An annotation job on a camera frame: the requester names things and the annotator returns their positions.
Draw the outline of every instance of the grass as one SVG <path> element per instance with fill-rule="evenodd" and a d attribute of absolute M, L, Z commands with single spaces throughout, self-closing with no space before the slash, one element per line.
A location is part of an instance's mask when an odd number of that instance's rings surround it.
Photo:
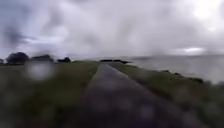
<path fill-rule="evenodd" d="M 59 125 L 57 120 L 62 115 L 75 113 L 98 65 L 94 61 L 54 64 L 54 76 L 44 81 L 29 79 L 26 66 L 1 66 L 0 103 L 10 119 L 16 120 L 16 126 L 54 127 Z M 167 71 L 149 71 L 118 63 L 111 66 L 183 110 L 193 111 L 207 125 L 224 127 L 224 89 Z"/>

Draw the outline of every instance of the sky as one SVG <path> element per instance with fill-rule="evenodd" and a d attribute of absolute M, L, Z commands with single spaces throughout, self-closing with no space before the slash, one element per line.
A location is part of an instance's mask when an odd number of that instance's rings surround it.
<path fill-rule="evenodd" d="M 224 53 L 224 0 L 0 0 L 0 57 Z"/>

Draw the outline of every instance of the cloud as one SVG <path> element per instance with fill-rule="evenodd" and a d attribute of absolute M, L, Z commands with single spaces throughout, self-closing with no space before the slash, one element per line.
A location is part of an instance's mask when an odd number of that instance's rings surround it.
<path fill-rule="evenodd" d="M 194 47 L 222 51 L 222 5 L 222 0 L 0 0 L 5 7 L 0 45 L 75 58 L 152 56 Z"/>

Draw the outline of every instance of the distant trees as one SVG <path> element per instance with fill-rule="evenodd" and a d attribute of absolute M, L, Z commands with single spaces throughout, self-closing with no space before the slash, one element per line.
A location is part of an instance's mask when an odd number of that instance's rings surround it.
<path fill-rule="evenodd" d="M 70 63 L 71 60 L 68 57 L 65 57 L 64 59 L 58 59 L 57 60 L 58 63 Z"/>
<path fill-rule="evenodd" d="M 50 55 L 42 55 L 42 56 L 35 56 L 30 59 L 30 61 L 47 61 L 47 62 L 54 62 L 54 59 Z"/>
<path fill-rule="evenodd" d="M 24 65 L 28 61 L 35 61 L 35 62 L 54 62 L 54 59 L 50 55 L 40 55 L 29 58 L 23 52 L 17 52 L 10 54 L 6 59 L 6 65 Z M 64 59 L 58 59 L 58 63 L 70 63 L 71 60 L 69 57 L 65 57 Z M 4 60 L 0 59 L 0 65 L 4 65 Z"/>
<path fill-rule="evenodd" d="M 29 60 L 29 57 L 23 52 L 10 54 L 7 58 L 8 65 L 23 65 Z"/>
<path fill-rule="evenodd" d="M 100 62 L 118 62 L 118 63 L 122 63 L 122 64 L 131 63 L 131 62 L 124 61 L 124 60 L 111 60 L 111 59 L 100 60 Z"/>

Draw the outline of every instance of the tree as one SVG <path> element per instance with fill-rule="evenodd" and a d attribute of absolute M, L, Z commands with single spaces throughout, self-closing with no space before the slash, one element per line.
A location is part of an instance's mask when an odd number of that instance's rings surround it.
<path fill-rule="evenodd" d="M 35 56 L 35 57 L 31 58 L 31 61 L 54 62 L 54 59 L 50 55 L 42 55 L 42 56 Z"/>
<path fill-rule="evenodd" d="M 59 59 L 57 61 L 58 61 L 58 63 L 70 63 L 71 62 L 69 57 L 65 57 L 64 59 Z"/>
<path fill-rule="evenodd" d="M 29 57 L 23 52 L 12 53 L 6 58 L 7 64 L 9 65 L 23 65 L 28 60 Z"/>

